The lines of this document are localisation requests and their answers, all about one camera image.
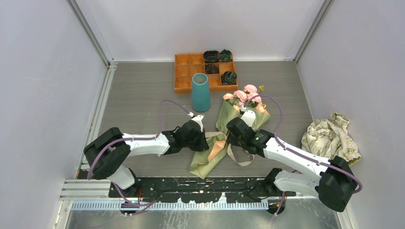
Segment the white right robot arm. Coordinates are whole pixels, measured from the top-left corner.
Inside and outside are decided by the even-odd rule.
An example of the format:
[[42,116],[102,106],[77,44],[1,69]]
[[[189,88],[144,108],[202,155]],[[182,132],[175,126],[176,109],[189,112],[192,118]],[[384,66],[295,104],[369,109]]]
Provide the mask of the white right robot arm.
[[296,192],[316,197],[326,207],[343,212],[360,187],[348,163],[341,157],[328,159],[305,152],[278,138],[274,133],[254,131],[242,118],[226,125],[231,140],[252,155],[281,162],[297,173],[273,168],[263,182],[271,196]]

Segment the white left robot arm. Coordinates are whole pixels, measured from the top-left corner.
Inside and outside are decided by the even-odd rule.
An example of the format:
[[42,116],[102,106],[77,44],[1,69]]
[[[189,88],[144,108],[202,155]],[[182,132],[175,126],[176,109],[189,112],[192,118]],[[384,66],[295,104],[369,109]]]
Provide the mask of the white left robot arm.
[[209,148],[201,121],[191,119],[182,126],[155,135],[130,135],[112,127],[84,148],[90,165],[87,178],[108,179],[118,193],[134,197],[140,184],[132,169],[123,165],[128,157],[171,155],[184,148],[195,152]]

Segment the pink flower bunch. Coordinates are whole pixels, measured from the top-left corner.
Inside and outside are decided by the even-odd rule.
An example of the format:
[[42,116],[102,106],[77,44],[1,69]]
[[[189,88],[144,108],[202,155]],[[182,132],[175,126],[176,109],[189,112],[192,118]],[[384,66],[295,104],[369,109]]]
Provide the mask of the pink flower bunch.
[[258,88],[252,84],[247,84],[243,90],[236,90],[233,93],[226,93],[223,96],[225,102],[229,103],[234,109],[240,110],[240,108],[244,105],[245,107],[251,107],[256,109],[259,112],[268,114],[266,110],[266,105],[262,102],[260,96],[253,98],[248,102],[247,105],[245,103],[251,99],[252,97],[259,95],[259,92],[264,90],[264,86],[261,85]]

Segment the green and peach wrapping paper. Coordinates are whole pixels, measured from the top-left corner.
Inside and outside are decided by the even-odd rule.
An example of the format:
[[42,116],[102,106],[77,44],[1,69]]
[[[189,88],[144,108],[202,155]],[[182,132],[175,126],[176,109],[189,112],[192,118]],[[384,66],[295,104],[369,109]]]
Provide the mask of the green and peach wrapping paper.
[[238,162],[231,148],[232,146],[237,146],[237,143],[227,142],[229,131],[226,125],[232,119],[240,116],[239,106],[231,105],[226,100],[223,101],[215,123],[216,131],[205,133],[205,140],[209,148],[202,152],[195,152],[189,169],[191,174],[202,179],[206,178],[225,155],[229,155],[234,162],[242,167],[253,162],[254,156],[250,156],[248,161]]

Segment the cream printed ribbon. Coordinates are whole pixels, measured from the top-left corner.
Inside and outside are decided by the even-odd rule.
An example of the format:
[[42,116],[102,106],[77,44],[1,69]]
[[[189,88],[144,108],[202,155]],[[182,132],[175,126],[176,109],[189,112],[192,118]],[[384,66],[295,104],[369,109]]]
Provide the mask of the cream printed ribbon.
[[247,153],[248,154],[247,157],[249,159],[248,161],[240,162],[240,161],[236,160],[236,158],[234,156],[234,153],[232,151],[232,145],[230,143],[226,142],[227,137],[223,132],[220,132],[220,131],[219,132],[207,132],[207,133],[205,133],[205,137],[206,137],[206,139],[210,138],[210,137],[218,137],[219,138],[218,141],[215,141],[214,146],[210,150],[210,153],[209,153],[209,155],[207,157],[209,162],[212,159],[214,159],[217,155],[219,155],[221,150],[225,149],[225,145],[227,145],[226,149],[227,149],[228,156],[241,167],[245,167],[245,166],[250,165],[253,162],[254,158],[255,158],[254,155],[250,155],[249,153]]

